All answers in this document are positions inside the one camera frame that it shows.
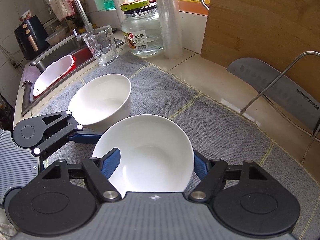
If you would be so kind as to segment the floral bowl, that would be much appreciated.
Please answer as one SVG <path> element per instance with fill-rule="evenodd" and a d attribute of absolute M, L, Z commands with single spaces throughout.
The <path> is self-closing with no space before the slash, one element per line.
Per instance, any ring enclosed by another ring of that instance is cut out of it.
<path fill-rule="evenodd" d="M 81 87 L 72 97 L 68 110 L 85 128 L 105 132 L 131 113 L 130 80 L 121 74 L 97 77 Z"/>
<path fill-rule="evenodd" d="M 177 124 L 162 116 L 143 114 L 121 120 L 99 139 L 93 156 L 120 150 L 120 163 L 109 181 L 127 192 L 183 192 L 193 174 L 191 142 Z"/>

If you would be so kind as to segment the grey teal dish towel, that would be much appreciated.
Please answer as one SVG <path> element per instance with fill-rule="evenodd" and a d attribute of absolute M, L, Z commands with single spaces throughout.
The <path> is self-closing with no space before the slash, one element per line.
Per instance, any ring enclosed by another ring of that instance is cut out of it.
<path fill-rule="evenodd" d="M 319 239 L 319 183 L 255 123 L 202 94 L 176 76 L 125 53 L 106 67 L 95 67 L 67 86 L 40 110 L 49 114 L 67 109 L 72 96 L 96 77 L 117 73 L 132 84 L 132 115 L 154 114 L 178 124 L 192 146 L 208 159 L 240 165 L 251 159 L 287 188 L 300 203 L 293 231 L 297 239 Z"/>

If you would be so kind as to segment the red white colander basin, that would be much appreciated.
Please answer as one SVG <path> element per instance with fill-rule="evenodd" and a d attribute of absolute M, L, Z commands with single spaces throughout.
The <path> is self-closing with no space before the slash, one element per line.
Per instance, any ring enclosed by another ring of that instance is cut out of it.
<path fill-rule="evenodd" d="M 35 81 L 33 97 L 37 98 L 56 81 L 74 70 L 76 67 L 75 61 L 74 56 L 66 55 L 49 65 Z"/>

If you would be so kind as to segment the black air fryer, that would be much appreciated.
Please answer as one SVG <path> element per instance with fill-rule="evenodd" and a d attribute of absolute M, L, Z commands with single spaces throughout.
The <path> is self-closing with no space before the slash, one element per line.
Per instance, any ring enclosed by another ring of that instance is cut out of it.
<path fill-rule="evenodd" d="M 14 34 L 26 60 L 36 58 L 49 47 L 48 34 L 36 15 L 24 20 Z"/>

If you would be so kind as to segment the clear glass mug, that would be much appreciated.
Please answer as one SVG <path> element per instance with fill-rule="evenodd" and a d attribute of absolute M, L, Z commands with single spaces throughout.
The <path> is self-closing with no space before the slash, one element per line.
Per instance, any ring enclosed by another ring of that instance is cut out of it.
<path fill-rule="evenodd" d="M 118 58 L 110 25 L 94 29 L 83 39 L 99 66 L 105 67 Z"/>

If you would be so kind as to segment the metal sink faucet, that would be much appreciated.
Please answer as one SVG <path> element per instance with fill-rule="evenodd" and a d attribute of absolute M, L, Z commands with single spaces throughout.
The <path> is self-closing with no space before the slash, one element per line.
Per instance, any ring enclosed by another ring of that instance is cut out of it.
<path fill-rule="evenodd" d="M 75 6 L 79 12 L 79 15 L 84 23 L 84 28 L 86 30 L 87 33 L 91 32 L 93 30 L 92 24 L 91 22 L 88 20 L 87 15 L 81 5 L 80 0 L 73 0 L 75 3 Z"/>

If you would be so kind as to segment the glass jar yellow lid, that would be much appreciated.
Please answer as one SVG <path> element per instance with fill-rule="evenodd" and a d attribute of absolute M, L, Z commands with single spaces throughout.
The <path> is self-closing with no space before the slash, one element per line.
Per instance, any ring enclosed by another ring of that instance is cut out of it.
<path fill-rule="evenodd" d="M 142 58 L 163 51 L 161 24 L 157 5 L 149 0 L 131 0 L 120 5 L 125 15 L 121 31 L 131 52 Z"/>

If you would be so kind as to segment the pink cloth on faucet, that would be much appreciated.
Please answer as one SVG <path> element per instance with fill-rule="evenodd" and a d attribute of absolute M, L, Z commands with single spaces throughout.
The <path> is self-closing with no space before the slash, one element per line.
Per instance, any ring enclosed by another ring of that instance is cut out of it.
<path fill-rule="evenodd" d="M 60 22 L 75 14 L 72 2 L 73 0 L 49 0 L 49 5 Z"/>

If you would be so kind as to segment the bamboo cutting board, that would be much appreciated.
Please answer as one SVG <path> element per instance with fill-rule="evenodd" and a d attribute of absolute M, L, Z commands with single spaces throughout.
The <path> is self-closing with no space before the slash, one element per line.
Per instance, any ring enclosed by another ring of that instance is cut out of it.
<path fill-rule="evenodd" d="M 284 69 L 319 50 L 319 0 L 210 0 L 201 56 L 222 66 L 255 57 Z"/>

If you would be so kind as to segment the black handled santoku knife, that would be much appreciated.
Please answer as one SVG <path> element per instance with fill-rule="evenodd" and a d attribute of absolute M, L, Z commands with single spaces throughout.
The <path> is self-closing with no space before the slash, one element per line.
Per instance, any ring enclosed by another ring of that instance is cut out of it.
<path fill-rule="evenodd" d="M 252 57 L 233 61 L 227 71 L 248 83 L 257 92 L 261 92 L 280 74 L 271 65 Z M 319 125 L 319 102 L 290 78 L 282 76 L 264 96 L 277 103 L 308 129 L 316 131 Z"/>

